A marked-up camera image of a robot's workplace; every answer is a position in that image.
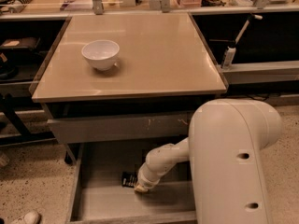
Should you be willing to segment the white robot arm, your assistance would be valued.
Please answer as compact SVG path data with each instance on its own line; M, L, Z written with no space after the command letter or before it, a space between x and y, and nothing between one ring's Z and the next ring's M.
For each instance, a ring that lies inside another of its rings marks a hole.
M187 138L147 154L135 191L153 189L188 161L198 224L273 224L260 150L275 144L281 130L280 114L267 103L209 101L192 115Z

